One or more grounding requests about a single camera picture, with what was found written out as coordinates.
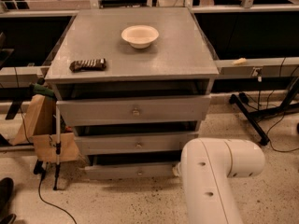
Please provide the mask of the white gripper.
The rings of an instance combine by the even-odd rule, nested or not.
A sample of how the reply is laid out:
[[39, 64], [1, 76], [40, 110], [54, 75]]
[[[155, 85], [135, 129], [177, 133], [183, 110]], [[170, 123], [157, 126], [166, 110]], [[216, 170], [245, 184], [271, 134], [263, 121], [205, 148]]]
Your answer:
[[172, 167], [172, 172], [174, 176], [181, 177], [181, 167], [179, 162]]

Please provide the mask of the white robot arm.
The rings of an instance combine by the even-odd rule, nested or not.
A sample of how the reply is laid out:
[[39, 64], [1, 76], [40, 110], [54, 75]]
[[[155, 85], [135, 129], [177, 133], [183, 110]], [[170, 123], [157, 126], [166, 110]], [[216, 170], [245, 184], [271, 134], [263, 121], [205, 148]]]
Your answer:
[[259, 175], [261, 148], [248, 140], [195, 138], [173, 168], [181, 178], [189, 224], [243, 224], [229, 180]]

